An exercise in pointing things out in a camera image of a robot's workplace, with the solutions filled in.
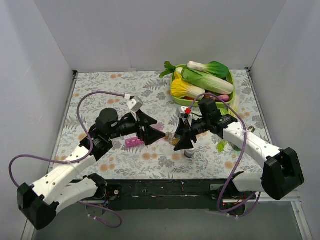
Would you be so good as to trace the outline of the clear bottle of yellow pills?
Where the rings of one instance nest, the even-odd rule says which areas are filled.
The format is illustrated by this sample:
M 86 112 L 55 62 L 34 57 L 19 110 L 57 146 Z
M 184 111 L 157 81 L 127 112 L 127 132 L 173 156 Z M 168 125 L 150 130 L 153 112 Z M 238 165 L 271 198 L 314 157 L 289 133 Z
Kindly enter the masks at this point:
M 180 138 L 181 137 L 175 133 L 167 132 L 165 134 L 164 140 L 168 142 L 170 145 L 176 146 L 179 143 Z

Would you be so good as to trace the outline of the pink weekly pill organizer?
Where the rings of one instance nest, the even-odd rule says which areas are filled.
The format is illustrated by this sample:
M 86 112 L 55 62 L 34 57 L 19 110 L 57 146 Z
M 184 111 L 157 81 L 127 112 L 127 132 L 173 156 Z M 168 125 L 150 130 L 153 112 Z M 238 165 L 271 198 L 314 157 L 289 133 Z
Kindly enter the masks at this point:
M 133 148 L 136 146 L 144 145 L 145 143 L 138 137 L 131 137 L 125 140 L 125 146 L 127 148 Z

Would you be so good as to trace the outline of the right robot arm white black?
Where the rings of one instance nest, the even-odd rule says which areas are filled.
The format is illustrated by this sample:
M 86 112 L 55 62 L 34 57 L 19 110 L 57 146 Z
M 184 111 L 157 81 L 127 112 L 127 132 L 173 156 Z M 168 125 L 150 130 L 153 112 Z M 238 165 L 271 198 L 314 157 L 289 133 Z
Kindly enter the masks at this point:
M 174 150 L 192 150 L 197 135 L 207 131 L 238 148 L 255 160 L 262 168 L 261 173 L 235 173 L 226 186 L 227 195 L 237 199 L 244 192 L 263 192 L 274 200 L 280 200 L 305 182 L 298 154 L 288 147 L 281 149 L 255 134 L 248 132 L 235 117 L 222 115 L 211 98 L 198 103 L 201 116 L 193 119 L 191 109 L 177 109 L 179 123 L 176 134 L 180 137 Z

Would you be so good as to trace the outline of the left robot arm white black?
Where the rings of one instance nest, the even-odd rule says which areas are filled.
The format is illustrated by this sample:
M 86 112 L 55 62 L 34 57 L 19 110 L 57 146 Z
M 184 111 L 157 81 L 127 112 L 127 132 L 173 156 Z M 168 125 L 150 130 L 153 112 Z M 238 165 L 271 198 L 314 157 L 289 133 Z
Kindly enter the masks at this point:
M 118 118 L 113 108 L 103 109 L 72 154 L 50 173 L 31 185 L 17 188 L 18 209 L 37 230 L 48 226 L 57 213 L 83 199 L 101 200 L 107 195 L 106 180 L 96 173 L 78 183 L 71 183 L 86 168 L 95 164 L 112 149 L 112 139 L 136 134 L 146 146 L 165 137 L 153 128 L 157 121 L 138 110 Z

